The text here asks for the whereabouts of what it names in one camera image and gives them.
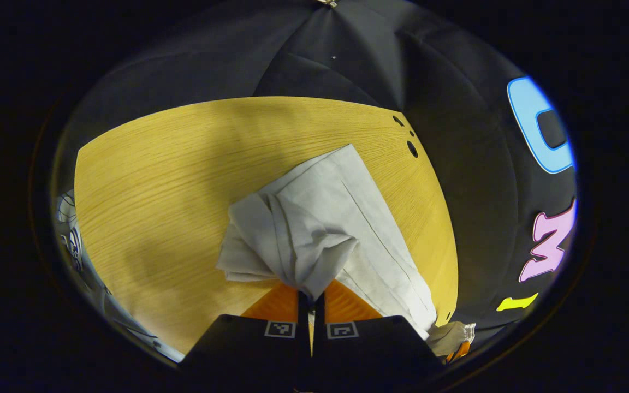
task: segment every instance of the white cloth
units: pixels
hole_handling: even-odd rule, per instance
[[[336,278],[426,339],[431,292],[353,145],[310,159],[229,208],[217,268],[232,281],[279,278],[316,300]]]
[[[474,341],[474,327],[476,323],[464,324],[461,321],[453,321],[444,326],[435,327],[427,343],[434,355],[447,356],[458,350],[465,341],[472,344]]]

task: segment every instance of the orange gripper pad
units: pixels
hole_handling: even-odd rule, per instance
[[[247,311],[244,311],[242,316],[297,323],[298,291],[284,283],[278,283],[275,288],[252,304]]]
[[[382,315],[336,279],[325,289],[325,323],[347,323],[374,318],[382,318]]]

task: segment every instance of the black fabric canopy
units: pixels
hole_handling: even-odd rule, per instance
[[[452,220],[453,319],[494,333],[540,296],[498,312],[502,299],[544,294],[559,274],[518,281],[535,216],[565,211],[576,192],[574,167],[544,171],[514,118],[507,85],[524,76],[470,33],[402,0],[224,2],[98,81],[68,121],[62,171],[73,174],[77,150],[113,127],[207,100],[320,97],[398,110],[434,165]],[[553,112],[538,121],[551,147],[566,141]]]

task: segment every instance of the black hole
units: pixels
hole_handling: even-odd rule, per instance
[[[399,119],[397,119],[397,116],[392,115],[392,119],[394,119],[395,122],[397,122],[397,124],[399,124],[400,126],[404,127],[404,123],[402,123]]]
[[[414,158],[419,157],[419,154],[417,152],[417,148],[414,147],[414,144],[412,144],[411,141],[407,141],[407,146],[409,147],[409,151],[412,152],[412,155],[414,156]]]
[[[540,134],[546,144],[552,149],[558,147],[567,141],[565,138],[565,130],[562,127],[557,112],[554,110],[548,110],[547,112],[541,112],[537,115],[537,126],[540,128]]]

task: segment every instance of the wooden table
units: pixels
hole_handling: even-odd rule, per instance
[[[80,233],[120,304],[187,353],[219,314],[240,315],[275,285],[229,282],[215,268],[230,204],[300,162],[353,144],[442,325],[456,306],[455,241],[434,168],[412,132],[399,112],[338,100],[249,97],[164,110],[79,150]]]

